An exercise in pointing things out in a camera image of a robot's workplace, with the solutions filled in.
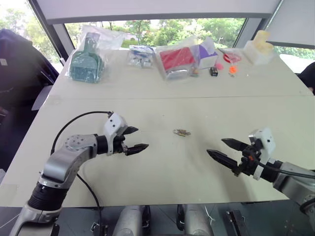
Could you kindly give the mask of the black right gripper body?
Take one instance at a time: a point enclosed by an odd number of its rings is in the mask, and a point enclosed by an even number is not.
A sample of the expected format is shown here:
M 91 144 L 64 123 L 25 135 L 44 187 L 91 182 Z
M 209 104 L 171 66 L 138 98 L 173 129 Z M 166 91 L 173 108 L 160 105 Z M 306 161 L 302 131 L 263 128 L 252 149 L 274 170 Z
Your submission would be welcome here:
M 237 170 L 234 172 L 235 176 L 244 173 L 248 176 L 253 175 L 259 162 L 260 144 L 251 143 L 242 152 L 241 163 L 238 165 Z

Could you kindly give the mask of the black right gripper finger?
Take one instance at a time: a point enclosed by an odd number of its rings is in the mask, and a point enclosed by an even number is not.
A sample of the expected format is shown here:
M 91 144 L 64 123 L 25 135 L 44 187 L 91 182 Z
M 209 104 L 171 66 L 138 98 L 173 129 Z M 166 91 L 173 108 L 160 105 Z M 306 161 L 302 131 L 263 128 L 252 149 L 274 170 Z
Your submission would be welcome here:
M 235 172 L 238 168 L 237 161 L 229 158 L 226 154 L 218 151 L 207 149 L 207 153 L 218 163 L 224 165 L 225 167 L 229 168 L 232 172 Z
M 223 138 L 222 141 L 236 151 L 243 151 L 248 146 L 248 144 L 233 138 Z

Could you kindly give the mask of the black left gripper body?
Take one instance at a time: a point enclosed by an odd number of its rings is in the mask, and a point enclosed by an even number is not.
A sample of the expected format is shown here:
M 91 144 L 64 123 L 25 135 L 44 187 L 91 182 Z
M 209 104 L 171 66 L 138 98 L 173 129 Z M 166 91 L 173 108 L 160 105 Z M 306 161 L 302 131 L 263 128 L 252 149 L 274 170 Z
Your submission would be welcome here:
M 128 154 L 128 147 L 124 144 L 125 136 L 120 135 L 116 136 L 113 140 L 113 154 L 116 153 L 124 153 L 125 155 Z

